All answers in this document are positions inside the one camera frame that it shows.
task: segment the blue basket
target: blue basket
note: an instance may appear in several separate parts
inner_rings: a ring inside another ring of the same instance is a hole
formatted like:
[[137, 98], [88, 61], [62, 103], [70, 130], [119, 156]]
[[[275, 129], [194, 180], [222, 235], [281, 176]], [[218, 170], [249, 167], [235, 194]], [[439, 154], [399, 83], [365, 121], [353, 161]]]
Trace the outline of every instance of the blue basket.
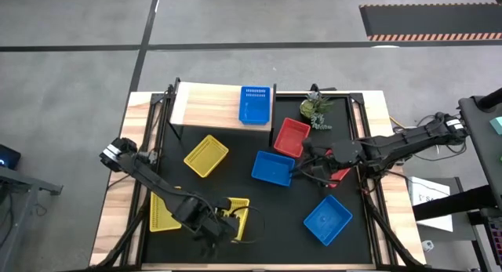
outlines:
[[349, 212], [334, 196], [327, 196], [304, 220], [305, 226], [328, 246], [352, 219]]
[[243, 86], [238, 120], [247, 125], [265, 125], [270, 121], [270, 88]]
[[295, 160], [282, 155], [258, 151], [251, 177], [281, 186], [289, 187]]

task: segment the yellow plastic tray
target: yellow plastic tray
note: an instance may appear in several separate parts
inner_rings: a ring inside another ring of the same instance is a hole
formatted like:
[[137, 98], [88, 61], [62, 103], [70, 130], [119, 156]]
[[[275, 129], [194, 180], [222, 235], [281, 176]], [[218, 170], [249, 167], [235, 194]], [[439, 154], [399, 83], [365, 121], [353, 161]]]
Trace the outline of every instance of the yellow plastic tray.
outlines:
[[171, 217], [164, 201], [155, 193], [150, 193], [150, 232], [180, 229], [181, 224]]
[[[150, 195], [150, 232], [159, 232], [163, 230], [175, 230], [180, 229], [181, 224], [178, 223], [173, 217], [171, 217], [171, 212], [166, 209], [164, 201], [159, 198], [156, 194], [151, 193]], [[242, 207], [249, 206], [249, 199], [247, 198], [228, 198], [231, 203], [230, 210], [224, 210], [224, 215], [228, 216], [232, 210]], [[248, 218], [249, 209], [241, 209], [235, 212], [235, 215], [239, 217], [238, 222], [238, 233], [236, 240], [241, 241], [242, 235], [244, 234], [244, 226], [246, 225], [246, 220]]]
[[[242, 206], [249, 206], [249, 199], [247, 198], [228, 198], [231, 203], [230, 210], [224, 210], [223, 214], [228, 216], [232, 210], [240, 208]], [[238, 221], [238, 233], [235, 240], [242, 241], [242, 235], [244, 234], [244, 226], [246, 225], [246, 220], [248, 219], [249, 209], [240, 209], [235, 212], [235, 215], [240, 218]]]
[[228, 149], [208, 135], [195, 149], [188, 154], [183, 162], [199, 176], [206, 178], [227, 155]]

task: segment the concrete floor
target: concrete floor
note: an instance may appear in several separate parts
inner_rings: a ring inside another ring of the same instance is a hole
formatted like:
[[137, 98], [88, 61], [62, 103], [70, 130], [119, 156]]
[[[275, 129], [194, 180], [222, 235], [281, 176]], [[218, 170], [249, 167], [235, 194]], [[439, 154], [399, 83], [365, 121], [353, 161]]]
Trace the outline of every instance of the concrete floor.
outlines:
[[[365, 41], [359, 4], [436, 2], [493, 0], [160, 0], [151, 44]], [[139, 44], [150, 4], [0, 0], [0, 45]], [[97, 155], [118, 135], [136, 55], [0, 53], [0, 143], [23, 154], [21, 172], [64, 185], [57, 198], [41, 195], [49, 211], [34, 216], [17, 271], [86, 267], [108, 175]], [[500, 88], [499, 63], [499, 46], [149, 52], [139, 90], [162, 91], [175, 77], [277, 83], [282, 90], [306, 89], [313, 82], [381, 89], [390, 114], [413, 125], [436, 111], [455, 114], [461, 97]], [[484, 185], [470, 142], [468, 147], [441, 163], [413, 158], [406, 173], [459, 176], [466, 189]], [[426, 257], [437, 268], [477, 266], [468, 242], [437, 244]]]

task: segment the potted plant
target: potted plant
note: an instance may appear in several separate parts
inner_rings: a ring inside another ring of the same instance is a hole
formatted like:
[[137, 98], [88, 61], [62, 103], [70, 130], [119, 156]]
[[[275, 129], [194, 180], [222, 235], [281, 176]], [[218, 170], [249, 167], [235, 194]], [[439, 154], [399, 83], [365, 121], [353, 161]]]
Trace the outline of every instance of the potted plant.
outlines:
[[300, 104], [300, 113], [311, 121], [311, 126], [317, 130], [330, 130], [332, 126], [324, 124], [324, 114], [329, 112], [332, 102], [322, 97], [320, 92], [310, 92], [307, 99]]

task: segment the red plastic tray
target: red plastic tray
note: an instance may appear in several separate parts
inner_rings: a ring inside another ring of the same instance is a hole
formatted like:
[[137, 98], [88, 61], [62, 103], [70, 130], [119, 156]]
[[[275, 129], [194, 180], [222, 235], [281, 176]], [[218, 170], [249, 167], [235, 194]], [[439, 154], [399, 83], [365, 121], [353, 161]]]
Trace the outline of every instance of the red plastic tray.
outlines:
[[[333, 152], [331, 150], [326, 151], [326, 155], [329, 155], [332, 153]], [[338, 170], [337, 172], [331, 174], [330, 180], [338, 181], [339, 183], [338, 184], [335, 184], [335, 183], [328, 184], [328, 187], [333, 189], [334, 187], [338, 186], [341, 183], [342, 179], [345, 177], [345, 175], [347, 175], [347, 173], [349, 171], [351, 171], [351, 169], [341, 169], [341, 170]]]
[[308, 137], [310, 131], [309, 125], [291, 118], [284, 118], [274, 149], [292, 158], [299, 158], [304, 151], [304, 146], [301, 143]]

